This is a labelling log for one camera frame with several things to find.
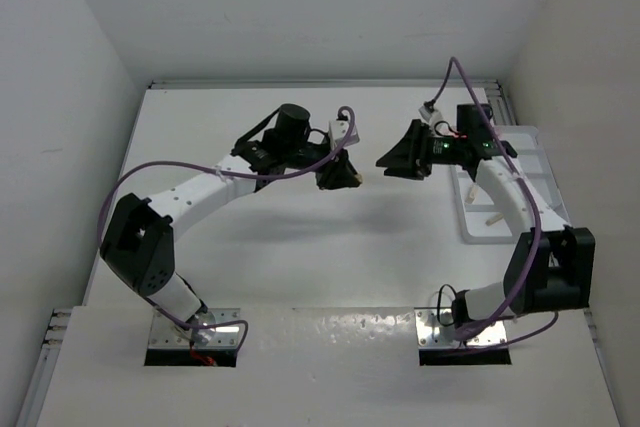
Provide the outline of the white pink eraser box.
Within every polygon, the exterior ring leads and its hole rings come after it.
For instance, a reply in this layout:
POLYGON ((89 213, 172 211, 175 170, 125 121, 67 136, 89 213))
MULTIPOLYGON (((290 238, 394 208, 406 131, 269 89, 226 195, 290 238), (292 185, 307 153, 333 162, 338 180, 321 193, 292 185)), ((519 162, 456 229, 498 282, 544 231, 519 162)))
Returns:
POLYGON ((467 195, 465 197, 465 203, 467 205, 472 205, 475 202, 479 191, 480 191, 480 188, 479 188, 478 184, 477 183, 472 183, 470 185, 470 188, 469 188, 469 190, 467 192, 467 195))

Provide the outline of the grey brown eraser block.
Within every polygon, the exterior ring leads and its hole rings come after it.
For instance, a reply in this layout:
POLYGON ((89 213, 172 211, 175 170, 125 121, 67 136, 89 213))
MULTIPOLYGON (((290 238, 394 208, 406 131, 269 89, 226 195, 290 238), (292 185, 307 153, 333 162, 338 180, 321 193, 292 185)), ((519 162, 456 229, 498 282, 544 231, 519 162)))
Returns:
POLYGON ((485 224, 486 224, 487 226, 492 226, 492 225, 494 225, 494 224, 496 224, 496 223, 500 222, 500 221, 501 221, 501 220, 503 220, 503 219, 504 219, 504 216, 503 216, 501 213, 497 213, 497 214, 495 214, 495 215, 491 216, 490 218, 488 218, 488 219, 485 221, 485 224))

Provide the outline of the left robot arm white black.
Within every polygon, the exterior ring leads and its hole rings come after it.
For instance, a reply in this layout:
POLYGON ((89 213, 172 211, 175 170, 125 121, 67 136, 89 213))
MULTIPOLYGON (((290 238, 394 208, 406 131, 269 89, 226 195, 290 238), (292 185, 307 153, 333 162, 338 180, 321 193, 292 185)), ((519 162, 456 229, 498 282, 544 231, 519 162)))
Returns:
POLYGON ((99 256, 134 293, 184 332, 214 331, 208 307, 176 271, 175 244, 209 215, 268 185, 312 174, 321 190, 362 180, 348 146, 358 142, 352 108, 341 107, 315 143, 310 113, 285 103, 239 137, 212 167, 184 163, 196 176, 163 192, 122 196, 101 212, 99 256))

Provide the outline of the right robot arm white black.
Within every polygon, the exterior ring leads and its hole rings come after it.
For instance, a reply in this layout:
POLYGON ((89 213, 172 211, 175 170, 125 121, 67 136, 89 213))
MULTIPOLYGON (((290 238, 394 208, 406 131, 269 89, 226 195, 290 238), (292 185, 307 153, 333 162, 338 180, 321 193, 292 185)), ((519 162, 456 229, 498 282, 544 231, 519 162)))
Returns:
POLYGON ((487 104, 460 104, 452 135, 413 120, 376 162, 388 177, 423 180, 434 166, 458 166, 491 199, 517 238, 502 281, 456 293, 454 338, 464 342, 496 321, 588 307, 596 241, 548 206, 525 176, 515 149, 500 139, 487 104))

